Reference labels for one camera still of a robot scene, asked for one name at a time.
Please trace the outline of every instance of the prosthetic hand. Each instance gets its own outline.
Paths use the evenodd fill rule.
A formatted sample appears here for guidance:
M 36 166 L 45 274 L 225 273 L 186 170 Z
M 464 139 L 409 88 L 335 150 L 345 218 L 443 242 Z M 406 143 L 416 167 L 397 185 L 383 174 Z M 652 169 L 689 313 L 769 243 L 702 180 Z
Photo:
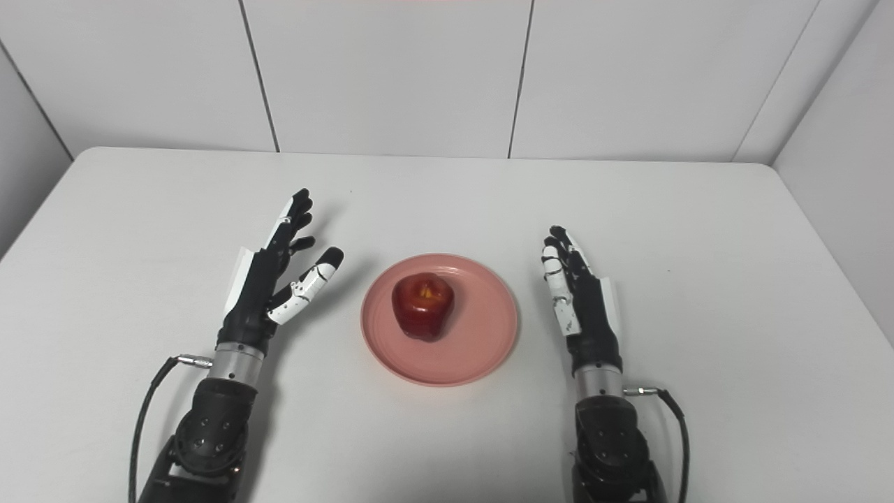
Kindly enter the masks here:
M 611 281 L 594 276 L 580 246 L 564 228 L 552 227 L 544 244 L 544 277 L 578 388 L 574 501 L 629 501 L 645 493 L 645 501 L 665 503 L 661 477 L 637 428 L 637 411 L 625 398 Z M 659 391 L 664 390 L 639 388 L 632 393 Z
M 153 379 L 131 452 L 131 502 L 135 499 L 139 433 L 148 401 L 177 362 L 210 370 L 196 388 L 192 409 L 159 454 L 139 501 L 224 503 L 235 499 L 255 386 L 268 342 L 280 325 L 314 300 L 344 258 L 341 250 L 329 248 L 298 281 L 274 292 L 291 255 L 314 244 L 313 237 L 296 236 L 310 223 L 311 205 L 307 189 L 296 193 L 276 220 L 266 246 L 256 252 L 242 249 L 224 308 L 223 327 L 217 333 L 214 360 L 174 357 Z

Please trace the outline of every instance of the black arm joint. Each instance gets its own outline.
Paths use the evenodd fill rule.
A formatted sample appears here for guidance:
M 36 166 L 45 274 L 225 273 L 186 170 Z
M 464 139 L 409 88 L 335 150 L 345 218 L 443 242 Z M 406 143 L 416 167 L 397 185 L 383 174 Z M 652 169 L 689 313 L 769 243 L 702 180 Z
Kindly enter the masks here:
M 575 476 L 592 500 L 627 501 L 648 485 L 649 447 L 630 402 L 618 396 L 591 396 L 578 402 L 575 417 Z
M 257 391 L 226 379 L 203 379 L 192 409 L 174 433 L 177 463 L 203 477 L 228 474 L 238 465 L 248 440 L 248 422 Z

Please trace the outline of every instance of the apple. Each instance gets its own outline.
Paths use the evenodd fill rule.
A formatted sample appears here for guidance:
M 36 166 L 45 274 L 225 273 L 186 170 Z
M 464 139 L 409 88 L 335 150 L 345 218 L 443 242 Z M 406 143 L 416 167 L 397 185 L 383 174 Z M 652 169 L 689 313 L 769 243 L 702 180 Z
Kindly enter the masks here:
M 392 290 L 392 307 L 404 334 L 431 342 L 453 311 L 453 289 L 431 272 L 407 276 Z

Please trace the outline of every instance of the pink plate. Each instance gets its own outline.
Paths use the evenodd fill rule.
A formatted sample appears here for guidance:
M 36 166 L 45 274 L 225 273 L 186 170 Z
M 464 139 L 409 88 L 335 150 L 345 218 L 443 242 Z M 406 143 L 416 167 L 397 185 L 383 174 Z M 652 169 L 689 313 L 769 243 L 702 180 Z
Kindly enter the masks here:
M 455 293 L 453 313 L 434 342 L 407 337 L 394 318 L 394 285 L 420 272 L 434 272 Z M 363 301 L 360 325 L 369 350 L 388 370 L 426 386 L 458 386 L 502 363 L 515 343 L 518 314 L 506 285 L 490 269 L 431 253 L 402 260 L 379 276 Z

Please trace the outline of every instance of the robot finger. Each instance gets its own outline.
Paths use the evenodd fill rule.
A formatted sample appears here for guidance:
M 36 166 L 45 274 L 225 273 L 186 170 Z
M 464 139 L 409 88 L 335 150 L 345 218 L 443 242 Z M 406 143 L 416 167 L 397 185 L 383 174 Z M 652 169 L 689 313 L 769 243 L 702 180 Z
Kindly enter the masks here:
M 309 194 L 308 189 L 301 189 L 286 201 L 283 211 L 280 211 L 279 217 L 274 222 L 274 228 L 267 237 L 265 248 L 286 246 L 285 242 L 293 242 L 295 233 L 310 223 L 309 218 L 305 217 L 314 205 Z
M 288 286 L 274 294 L 270 303 L 272 307 L 267 311 L 267 317 L 277 325 L 282 325 L 291 320 L 296 314 L 308 307 L 316 294 L 332 279 L 335 271 L 344 260 L 344 252 L 332 247 L 326 250 L 316 264 L 301 275 L 298 281 L 293 281 Z
M 312 235 L 296 237 L 295 241 L 292 241 L 289 245 L 289 254 L 294 255 L 301 250 L 306 250 L 307 248 L 313 246 L 315 243 L 316 239 L 314 239 L 314 236 Z
M 550 234 L 561 243 L 567 253 L 566 264 L 572 276 L 572 283 L 575 283 L 579 277 L 595 276 L 589 262 L 586 261 L 583 250 L 581 250 L 574 237 L 571 236 L 571 233 L 565 230 L 564 227 L 553 226 L 550 227 Z
M 574 311 L 574 296 L 566 278 L 566 269 L 561 262 L 561 247 L 552 245 L 549 238 L 545 242 L 540 260 L 544 264 L 544 279 L 552 295 L 552 310 L 555 311 L 561 333 L 573 336 L 580 333 L 580 322 Z

